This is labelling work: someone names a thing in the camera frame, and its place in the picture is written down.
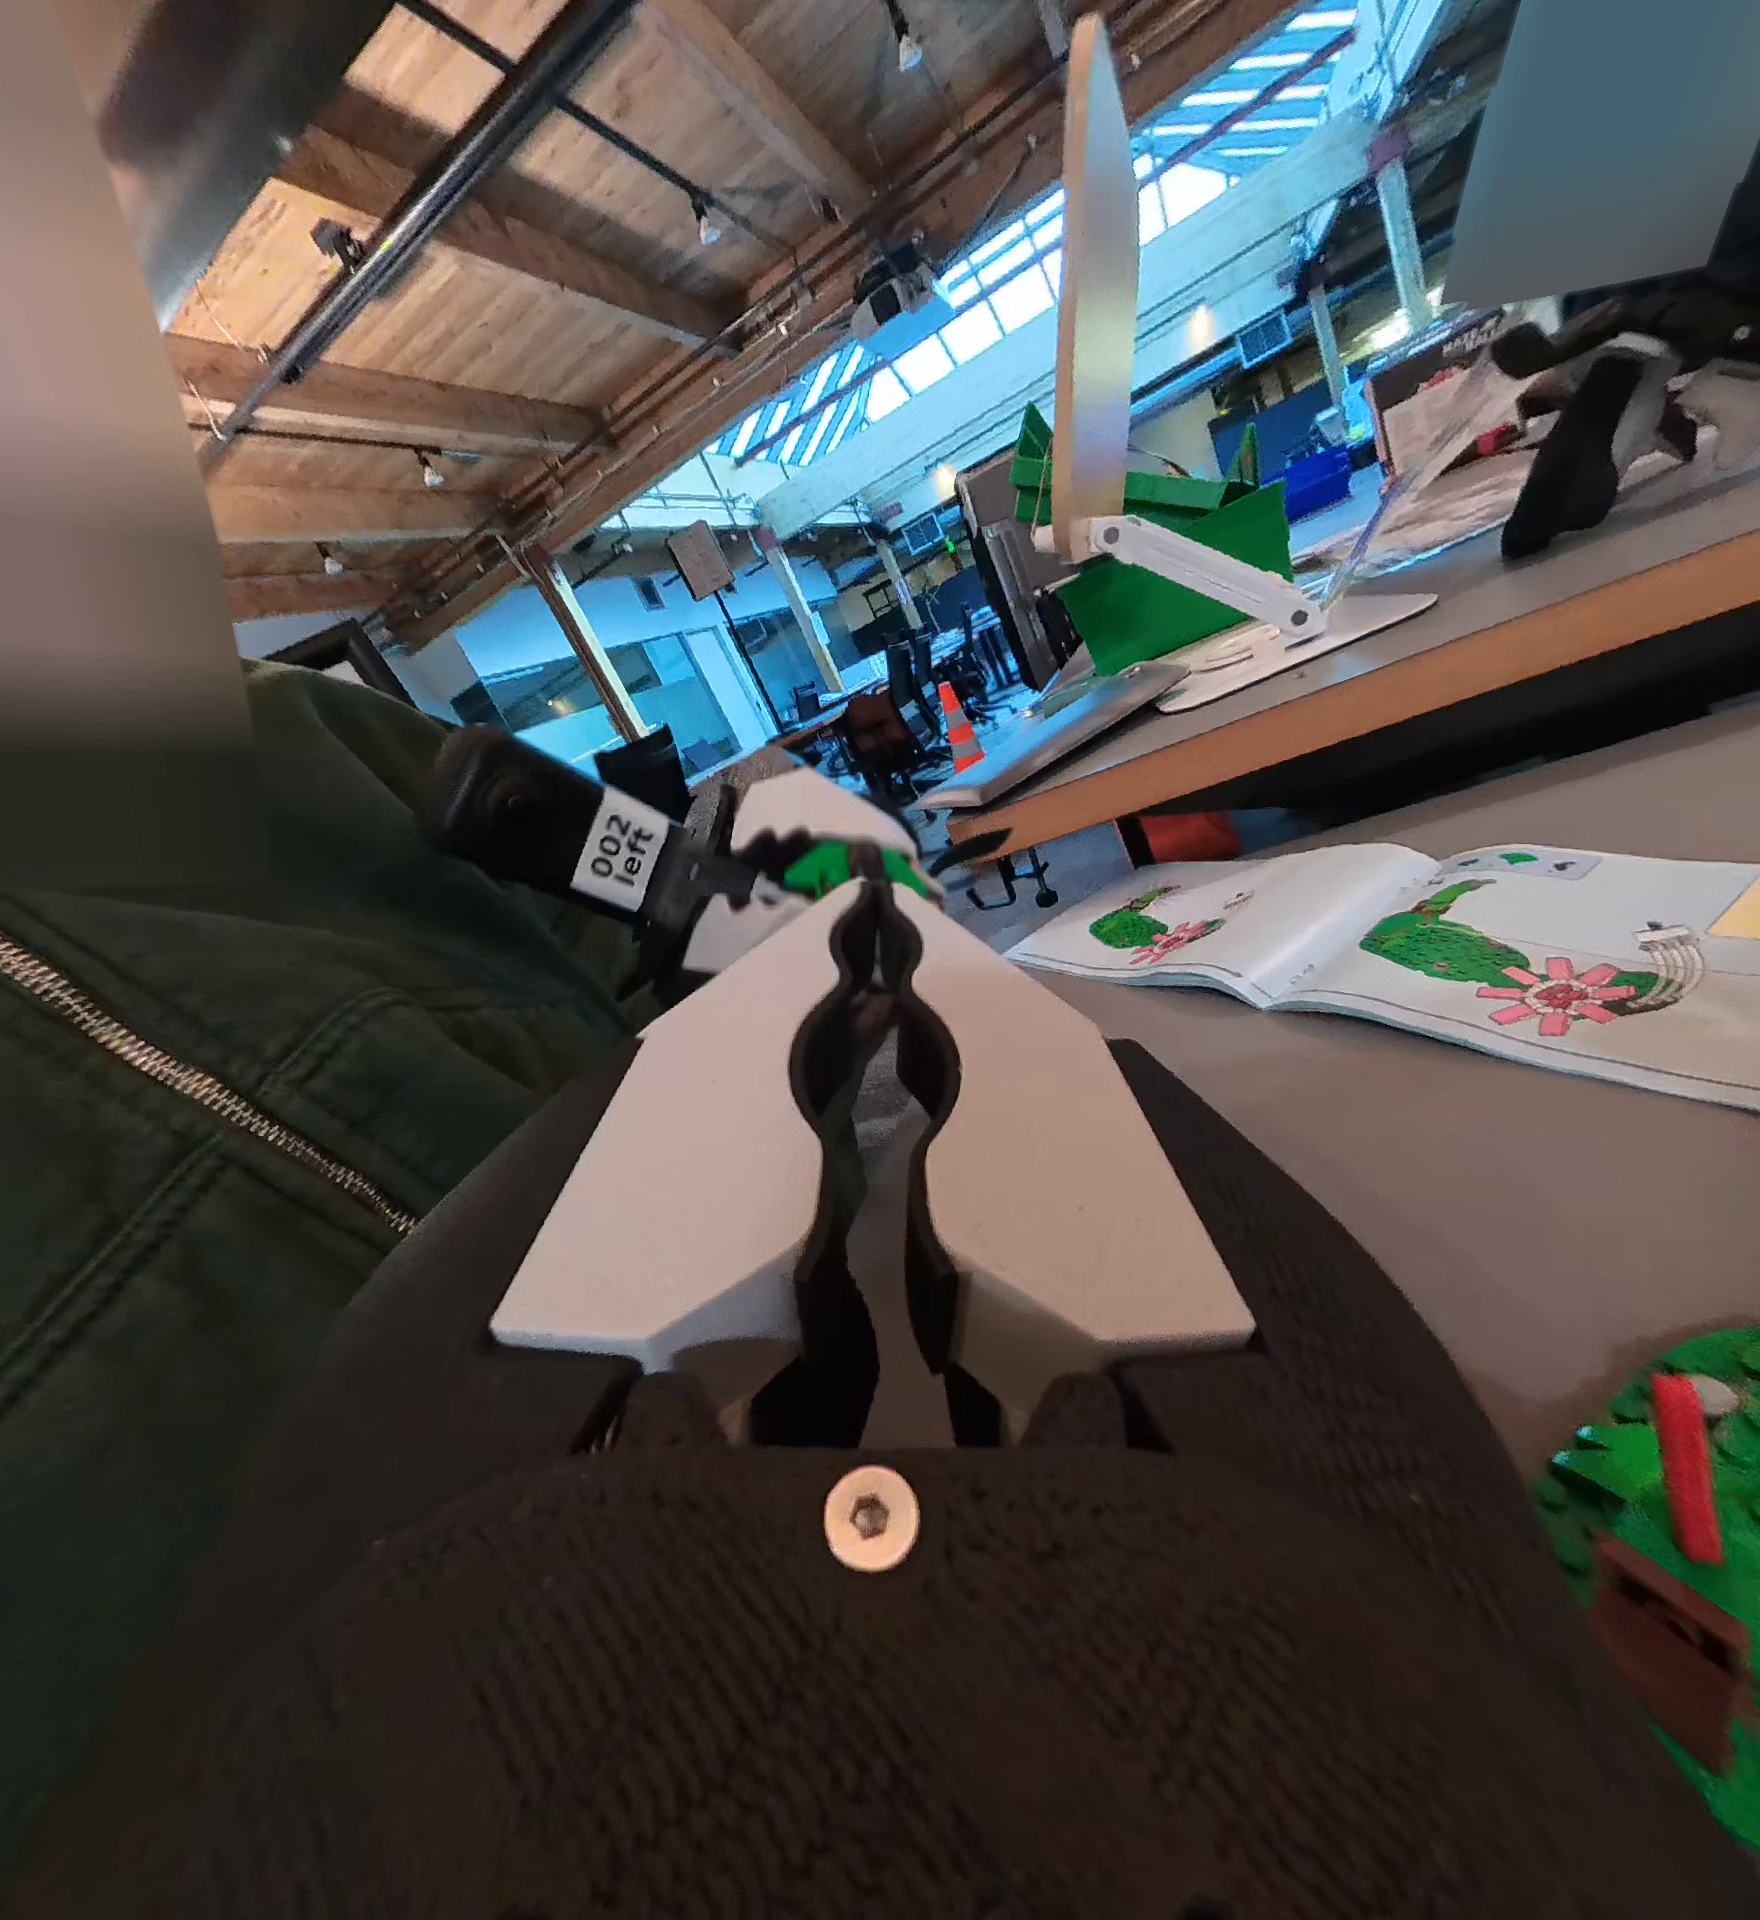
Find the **black computer monitor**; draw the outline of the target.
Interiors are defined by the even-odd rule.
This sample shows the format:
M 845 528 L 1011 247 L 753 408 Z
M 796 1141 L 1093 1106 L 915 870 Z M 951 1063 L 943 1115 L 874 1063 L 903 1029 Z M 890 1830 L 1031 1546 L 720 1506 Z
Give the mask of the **black computer monitor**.
M 1072 567 L 1041 554 L 1032 526 L 1019 518 L 1011 444 L 956 476 L 956 493 L 972 541 L 974 563 L 1022 677 L 1035 689 L 1051 684 L 1083 645 L 1059 602 Z

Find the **wooden board on white stand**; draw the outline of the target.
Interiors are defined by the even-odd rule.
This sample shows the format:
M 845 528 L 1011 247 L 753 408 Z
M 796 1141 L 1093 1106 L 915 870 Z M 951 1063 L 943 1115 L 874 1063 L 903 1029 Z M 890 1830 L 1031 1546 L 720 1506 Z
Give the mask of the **wooden board on white stand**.
M 1036 547 L 1076 569 L 1148 569 L 1242 616 L 1156 660 L 1186 668 L 1158 697 L 1192 709 L 1433 612 L 1433 591 L 1347 590 L 1333 607 L 1274 571 L 1123 509 L 1138 318 L 1138 180 L 1108 29 L 1074 24 L 1066 69 L 1065 246 L 1059 302 L 1053 518 Z

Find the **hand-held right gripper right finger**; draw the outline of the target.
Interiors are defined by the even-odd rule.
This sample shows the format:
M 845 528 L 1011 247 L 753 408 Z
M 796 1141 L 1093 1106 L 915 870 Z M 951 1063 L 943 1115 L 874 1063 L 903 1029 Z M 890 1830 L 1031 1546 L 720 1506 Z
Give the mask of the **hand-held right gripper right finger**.
M 959 1428 L 1021 1428 L 1062 1378 L 1240 1352 L 1253 1308 L 1101 1029 L 892 887 L 883 979 L 927 1111 L 907 1308 Z

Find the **brown office chair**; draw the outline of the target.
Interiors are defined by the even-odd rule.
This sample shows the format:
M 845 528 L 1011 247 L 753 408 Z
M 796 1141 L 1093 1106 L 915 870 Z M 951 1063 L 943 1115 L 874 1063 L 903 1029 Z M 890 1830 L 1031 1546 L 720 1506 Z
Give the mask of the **brown office chair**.
M 918 777 L 935 758 L 892 691 L 855 691 L 837 717 L 837 733 L 870 798 L 900 805 L 918 801 Z

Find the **green lego block brown clips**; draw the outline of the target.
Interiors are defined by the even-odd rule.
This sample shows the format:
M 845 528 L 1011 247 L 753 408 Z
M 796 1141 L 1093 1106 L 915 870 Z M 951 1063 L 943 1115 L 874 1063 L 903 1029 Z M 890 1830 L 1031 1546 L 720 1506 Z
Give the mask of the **green lego block brown clips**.
M 779 885 L 804 900 L 826 900 L 852 882 L 904 887 L 920 900 L 944 904 L 944 889 L 916 854 L 874 837 L 817 837 L 779 875 Z

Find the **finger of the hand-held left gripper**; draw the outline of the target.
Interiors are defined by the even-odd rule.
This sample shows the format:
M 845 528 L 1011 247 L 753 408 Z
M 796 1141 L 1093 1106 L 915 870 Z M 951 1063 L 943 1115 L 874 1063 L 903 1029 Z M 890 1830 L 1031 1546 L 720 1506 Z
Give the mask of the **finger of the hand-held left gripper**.
M 908 825 L 806 764 L 740 788 L 726 851 L 749 865 L 796 865 L 825 847 L 869 844 L 920 862 Z
M 814 911 L 819 901 L 804 895 L 755 895 L 734 904 L 717 895 L 701 905 L 676 973 L 676 996 L 701 994 L 708 981 L 747 962 L 747 986 L 726 986 L 724 994 L 745 1000 L 804 1000 L 817 981 L 819 939 L 811 933 L 798 944 L 784 930 Z

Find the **red and black box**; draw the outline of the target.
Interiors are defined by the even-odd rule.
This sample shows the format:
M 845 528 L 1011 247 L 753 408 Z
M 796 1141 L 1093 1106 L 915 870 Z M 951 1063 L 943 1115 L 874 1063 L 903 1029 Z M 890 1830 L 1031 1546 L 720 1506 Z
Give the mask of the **red and black box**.
M 1373 362 L 1365 396 L 1385 477 L 1398 480 L 1441 437 L 1455 408 L 1453 384 L 1472 371 L 1485 348 L 1508 325 L 1500 307 L 1469 319 L 1466 325 L 1423 334 L 1408 348 Z

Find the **lego instruction booklet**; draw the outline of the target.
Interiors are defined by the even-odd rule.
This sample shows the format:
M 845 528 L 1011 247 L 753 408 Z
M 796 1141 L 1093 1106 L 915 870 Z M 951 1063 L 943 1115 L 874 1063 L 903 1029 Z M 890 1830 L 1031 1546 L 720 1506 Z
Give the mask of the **lego instruction booklet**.
M 1760 865 L 1508 841 L 1143 870 L 1008 952 L 1760 1113 Z

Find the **black and white gripper device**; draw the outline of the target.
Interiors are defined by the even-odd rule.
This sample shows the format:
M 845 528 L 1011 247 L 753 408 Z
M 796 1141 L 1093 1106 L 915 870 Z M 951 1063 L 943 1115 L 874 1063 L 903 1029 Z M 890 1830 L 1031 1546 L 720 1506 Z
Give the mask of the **black and white gripper device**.
M 1558 417 L 1502 526 L 1502 559 L 1529 559 L 1563 534 L 1599 526 L 1648 453 L 1680 463 L 1696 457 L 1699 425 L 1670 393 L 1680 371 L 1677 352 L 1648 343 L 1615 343 L 1575 363 Z

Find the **silver padded pouch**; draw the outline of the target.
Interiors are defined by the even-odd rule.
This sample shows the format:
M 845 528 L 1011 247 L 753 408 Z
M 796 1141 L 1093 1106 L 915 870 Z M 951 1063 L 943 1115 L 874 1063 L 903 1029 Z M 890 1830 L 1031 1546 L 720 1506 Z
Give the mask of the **silver padded pouch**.
M 954 776 L 925 792 L 918 803 L 929 809 L 986 808 L 1152 708 L 1186 677 L 1186 666 L 1135 661 L 1120 674 L 1088 675 L 1051 691 L 1003 732 L 982 760 L 954 768 Z

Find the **grey desk with wooden edge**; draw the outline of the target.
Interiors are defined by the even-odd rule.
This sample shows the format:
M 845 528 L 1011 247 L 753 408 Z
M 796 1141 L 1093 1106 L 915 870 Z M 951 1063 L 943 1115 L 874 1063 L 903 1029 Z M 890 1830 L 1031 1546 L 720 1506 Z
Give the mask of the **grey desk with wooden edge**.
M 1272 681 L 1147 711 L 948 834 L 1022 851 L 1132 813 L 1333 808 L 1613 746 L 1760 691 L 1760 463 L 1702 461 L 1527 562 L 1493 534 L 1413 566 L 1436 603 Z

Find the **clear acrylic sheet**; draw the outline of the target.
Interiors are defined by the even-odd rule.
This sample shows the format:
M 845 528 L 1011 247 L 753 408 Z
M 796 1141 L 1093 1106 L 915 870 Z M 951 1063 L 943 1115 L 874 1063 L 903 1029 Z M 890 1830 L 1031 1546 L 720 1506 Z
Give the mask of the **clear acrylic sheet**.
M 1324 610 L 1356 582 L 1373 545 L 1397 513 L 1410 509 L 1444 467 L 1485 432 L 1521 417 L 1521 396 L 1534 379 L 1534 374 L 1504 370 L 1488 349 L 1469 370 L 1428 392 L 1419 417 L 1423 435 L 1397 457 L 1395 477 L 1382 490 L 1373 518 L 1333 569 L 1322 594 Z

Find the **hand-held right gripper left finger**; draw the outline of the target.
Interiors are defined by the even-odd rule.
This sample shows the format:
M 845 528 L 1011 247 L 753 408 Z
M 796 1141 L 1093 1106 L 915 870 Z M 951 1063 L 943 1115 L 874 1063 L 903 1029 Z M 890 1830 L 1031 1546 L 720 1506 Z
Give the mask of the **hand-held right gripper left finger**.
M 869 1423 L 848 1231 L 883 900 L 840 885 L 650 1025 L 493 1311 L 498 1343 L 681 1374 L 750 1428 Z

